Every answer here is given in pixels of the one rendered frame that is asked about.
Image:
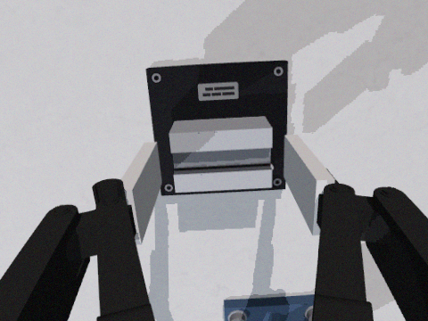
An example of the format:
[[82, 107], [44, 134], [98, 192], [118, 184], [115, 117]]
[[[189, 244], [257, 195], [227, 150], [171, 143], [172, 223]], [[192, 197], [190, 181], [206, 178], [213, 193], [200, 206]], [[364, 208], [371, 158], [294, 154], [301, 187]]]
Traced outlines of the grey rectangular block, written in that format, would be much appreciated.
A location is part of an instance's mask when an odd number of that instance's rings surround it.
[[265, 116], [174, 121], [175, 192], [272, 188], [272, 137]]

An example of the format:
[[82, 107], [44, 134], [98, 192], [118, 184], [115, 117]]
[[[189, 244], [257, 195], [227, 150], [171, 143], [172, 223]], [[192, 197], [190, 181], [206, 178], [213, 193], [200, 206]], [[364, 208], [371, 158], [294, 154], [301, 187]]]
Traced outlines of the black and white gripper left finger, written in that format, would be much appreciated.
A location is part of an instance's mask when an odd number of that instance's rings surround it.
[[96, 321], [155, 321], [136, 246], [161, 184], [157, 142], [144, 143], [121, 180], [93, 185], [95, 210], [49, 210], [0, 279], [0, 321], [68, 321], [95, 255]]

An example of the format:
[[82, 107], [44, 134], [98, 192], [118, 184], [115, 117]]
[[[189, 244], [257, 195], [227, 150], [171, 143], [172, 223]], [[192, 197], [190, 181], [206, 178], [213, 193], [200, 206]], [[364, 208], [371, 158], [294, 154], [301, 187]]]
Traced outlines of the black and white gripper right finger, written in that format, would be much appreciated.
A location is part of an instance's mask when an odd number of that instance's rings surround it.
[[284, 136], [284, 179], [310, 232], [320, 234], [312, 321], [374, 321], [361, 241], [405, 320], [428, 321], [428, 218], [402, 191], [355, 195], [298, 135]]

